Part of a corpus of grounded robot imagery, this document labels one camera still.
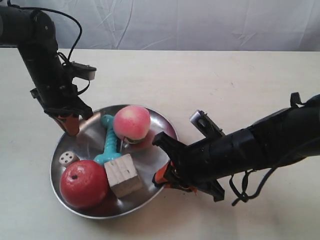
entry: peach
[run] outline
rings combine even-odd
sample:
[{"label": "peach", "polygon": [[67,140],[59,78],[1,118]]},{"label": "peach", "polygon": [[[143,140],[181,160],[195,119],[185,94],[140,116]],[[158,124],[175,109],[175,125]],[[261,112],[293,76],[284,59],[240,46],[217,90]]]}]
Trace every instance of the peach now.
[{"label": "peach", "polygon": [[113,130],[119,139],[136,144],[146,137],[150,124],[150,113],[146,108],[129,105],[114,116]]}]

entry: metal bowl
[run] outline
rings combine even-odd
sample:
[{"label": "metal bowl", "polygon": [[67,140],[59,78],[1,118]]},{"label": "metal bowl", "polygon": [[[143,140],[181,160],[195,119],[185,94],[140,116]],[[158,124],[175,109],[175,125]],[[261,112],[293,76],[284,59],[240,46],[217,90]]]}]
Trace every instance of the metal bowl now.
[{"label": "metal bowl", "polygon": [[109,114],[115,115],[120,109],[128,105],[113,105],[97,110],[87,121],[80,121],[80,132],[75,137],[64,134],[59,140],[52,156],[50,178],[53,191],[58,200],[71,212],[90,219],[110,219],[133,212],[151,201],[163,188],[155,187],[152,183],[154,173],[163,167],[169,160],[161,148],[152,145],[154,136],[165,132],[178,139],[173,125],[160,113],[149,109],[151,126],[145,140],[138,144],[120,144],[119,151],[130,153],[134,165],[143,183],[143,188],[121,199],[110,194],[98,206],[90,209],[76,209],[68,205],[60,193],[60,178],[66,169],[59,163],[59,157],[66,151],[74,152],[80,160],[93,160],[96,155],[104,151],[106,129],[100,124],[100,117]]}]

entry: table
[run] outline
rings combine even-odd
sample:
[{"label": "table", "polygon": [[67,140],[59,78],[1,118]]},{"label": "table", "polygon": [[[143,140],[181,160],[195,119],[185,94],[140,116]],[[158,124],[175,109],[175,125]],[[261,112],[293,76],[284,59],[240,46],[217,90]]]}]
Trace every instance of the table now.
[{"label": "table", "polygon": [[[231,133],[288,107],[293,92],[303,101],[320,92],[320,52],[76,49],[72,60],[97,67],[81,95],[94,110],[148,106],[169,118],[186,144],[202,138],[189,122],[197,109]],[[223,178],[226,197],[218,203],[201,192],[165,189],[124,217],[74,215],[56,199],[49,179],[62,130],[29,93],[33,82],[16,49],[0,49],[0,72],[1,240],[319,239],[319,157],[278,169],[258,198],[236,207]],[[265,173],[251,175],[250,194]]]}]

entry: teal dog toy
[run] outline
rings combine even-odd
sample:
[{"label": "teal dog toy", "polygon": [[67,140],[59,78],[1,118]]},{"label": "teal dog toy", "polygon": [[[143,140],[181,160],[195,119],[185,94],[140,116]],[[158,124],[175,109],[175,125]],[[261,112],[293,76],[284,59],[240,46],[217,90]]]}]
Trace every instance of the teal dog toy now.
[{"label": "teal dog toy", "polygon": [[113,128],[114,117],[111,115],[103,115],[100,119],[102,126],[106,128],[106,136],[104,143],[104,152],[97,155],[94,161],[100,165],[121,157],[121,153],[117,152],[117,136]]}]

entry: white backdrop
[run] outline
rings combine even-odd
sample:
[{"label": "white backdrop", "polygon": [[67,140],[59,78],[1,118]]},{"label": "white backdrop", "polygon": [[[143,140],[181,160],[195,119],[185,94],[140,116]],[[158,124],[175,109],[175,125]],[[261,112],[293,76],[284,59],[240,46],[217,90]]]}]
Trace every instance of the white backdrop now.
[{"label": "white backdrop", "polygon": [[[75,17],[77,48],[133,50],[320,50],[320,0],[12,0]],[[77,26],[52,15],[60,48]]]}]

